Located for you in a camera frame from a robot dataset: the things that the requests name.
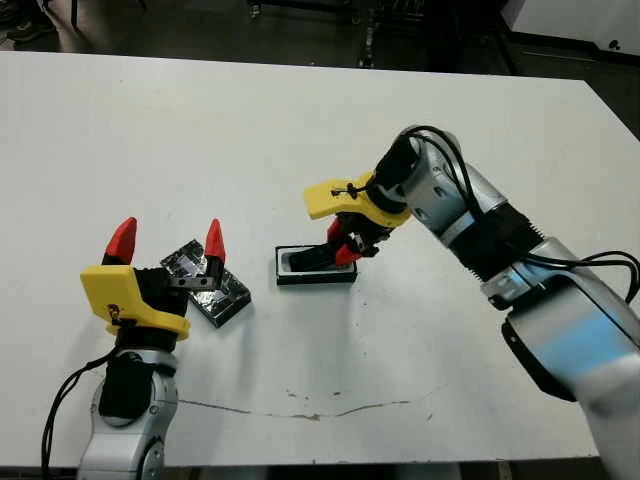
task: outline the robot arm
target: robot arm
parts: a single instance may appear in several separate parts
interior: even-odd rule
[[[49,478],[53,421],[60,402],[80,375],[107,363],[104,382],[91,404],[92,435],[79,480],[144,480],[160,477],[167,429],[178,406],[172,352],[189,335],[189,291],[214,291],[224,273],[225,252],[218,220],[204,248],[204,275],[175,278],[164,268],[136,269],[133,257],[137,222],[127,219],[109,242],[101,265],[80,275],[93,312],[116,337],[114,349],[72,374],[58,392],[47,419],[42,472]]]
[[[610,473],[637,478],[640,322],[587,267],[599,263],[545,239],[464,163],[452,136],[432,127],[404,130],[375,172],[356,183],[331,181],[305,192],[312,218],[337,214],[327,242],[335,263],[377,253],[373,244],[410,212],[482,281],[496,308],[510,309],[502,326],[510,349],[544,392],[578,401]],[[395,223],[384,223],[381,213]],[[378,235],[362,235],[363,225]],[[345,249],[351,255],[339,254]],[[629,297],[639,270],[632,265]]]

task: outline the table surface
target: table surface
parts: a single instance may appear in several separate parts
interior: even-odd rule
[[[0,465],[38,464],[55,391],[110,349],[79,273],[130,215],[137,266],[217,216],[253,295],[219,330],[189,307],[168,465],[597,454],[579,407],[537,390],[504,314],[418,222],[352,286],[274,276],[274,246],[321,242],[329,223],[308,219],[302,190],[371,169],[416,123],[454,132],[576,254],[639,253],[640,144],[585,83],[42,53],[0,64]],[[601,275],[626,289],[626,272]],[[78,463],[102,376],[63,404],[54,465]]]

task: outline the white wall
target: white wall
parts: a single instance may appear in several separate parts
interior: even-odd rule
[[[640,0],[510,0],[502,15],[515,32],[586,40],[640,55]]]

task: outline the table leg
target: table leg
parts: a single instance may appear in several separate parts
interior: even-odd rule
[[[78,0],[71,0],[71,26],[78,29]]]

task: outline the black wire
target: black wire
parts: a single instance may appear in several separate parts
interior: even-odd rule
[[[458,187],[458,192],[460,192],[460,195],[463,195],[463,197],[466,198],[467,208],[469,209],[469,211],[474,217],[482,215],[482,209],[480,208],[480,203],[478,202],[477,197],[473,193],[473,186],[471,185],[471,179],[469,178],[467,165],[464,162],[464,159],[462,158],[462,153],[460,152],[460,149],[458,148],[458,146],[449,138],[449,136],[445,132],[443,132],[442,130],[436,127],[432,127],[429,125],[419,125],[417,127],[413,127],[409,129],[407,132],[405,132],[405,135],[414,135],[415,132],[419,132],[421,130],[426,130],[428,132],[435,133],[451,149],[451,151],[453,152],[453,155],[456,157],[456,161],[458,163],[458,167],[460,168],[460,172],[462,173],[462,178],[464,180],[465,189],[468,195],[464,195],[463,191],[460,189],[459,182],[456,182],[456,186]],[[420,138],[425,140],[428,137],[424,137],[420,135]],[[437,142],[434,143],[433,140],[428,143],[431,143],[432,145],[437,145]],[[453,169],[449,155],[447,155],[447,153],[442,148],[439,148],[438,150],[445,157],[445,160],[447,161],[447,163],[449,164],[449,168],[451,169],[451,174],[457,180],[457,174],[456,174],[456,171]]]
[[[56,414],[58,413],[58,408],[60,408],[60,404],[65,399],[71,390],[75,388],[78,384],[78,380],[84,372],[88,372],[89,370],[93,370],[94,368],[99,367],[107,363],[109,360],[114,358],[118,351],[120,350],[119,346],[113,347],[113,349],[107,353],[105,356],[97,358],[91,362],[88,362],[84,367],[76,370],[71,375],[67,377],[67,379],[62,383],[62,386],[58,390],[58,393],[53,399],[53,403],[51,404],[51,409],[49,410],[49,415],[47,416],[47,421],[44,425],[44,431],[42,432],[42,444],[40,447],[40,464],[42,469],[42,476],[45,479],[51,478],[51,473],[49,472],[49,460],[51,459],[51,445],[53,442],[53,426],[55,423]]]
[[[524,250],[521,250],[510,243],[506,243],[506,245],[518,255],[524,257],[528,263],[549,268],[556,268],[559,270],[569,270],[575,267],[627,267],[631,272],[631,282],[629,284],[629,290],[627,291],[627,295],[624,300],[626,303],[631,303],[631,301],[638,293],[638,290],[640,289],[640,264],[635,257],[626,252],[624,252],[624,256],[627,258],[631,257],[633,261],[629,262],[627,260],[593,260],[595,258],[611,256],[613,255],[613,253],[611,252],[596,253],[589,257],[585,257],[583,260],[564,260],[560,258],[543,257],[541,255],[535,255],[530,252],[525,252]]]
[[[449,157],[448,153],[435,142],[433,139],[429,137],[425,137],[423,135],[419,135],[416,132],[421,130],[426,130],[438,135],[451,149],[453,154],[456,157],[456,161],[458,163],[458,167],[460,168],[460,172],[462,173],[462,177],[465,184],[465,190],[463,191],[460,181],[458,179],[457,173],[453,167],[453,162]],[[462,158],[462,154],[458,147],[449,139],[449,137],[442,131],[435,127],[421,125],[417,127],[413,127],[405,132],[405,135],[408,135],[413,138],[420,139],[424,142],[433,145],[444,157],[449,169],[451,170],[451,175],[453,177],[453,181],[456,184],[456,188],[462,196],[463,200],[467,203],[467,208],[474,216],[477,218],[479,215],[482,215],[482,210],[480,208],[480,203],[478,202],[477,197],[473,192],[473,187],[471,186],[471,180],[469,178],[469,173],[466,168],[466,164]],[[523,257],[527,260],[528,263],[533,263],[536,265],[541,265],[549,268],[557,268],[557,269],[571,269],[575,267],[601,267],[601,266],[624,266],[627,267],[631,272],[631,282],[629,284],[629,290],[627,291],[627,295],[625,297],[626,303],[631,303],[631,301],[636,297],[638,291],[640,291],[640,261],[635,258],[633,255],[623,252],[620,250],[609,250],[606,252],[596,253],[594,255],[590,255],[588,257],[583,258],[582,260],[563,260],[559,258],[550,258],[543,257],[541,255],[535,255],[524,250],[521,250],[510,243],[506,244],[509,248],[515,251],[520,257]],[[596,260],[597,258],[610,257],[610,256],[622,256],[627,258],[627,260]]]

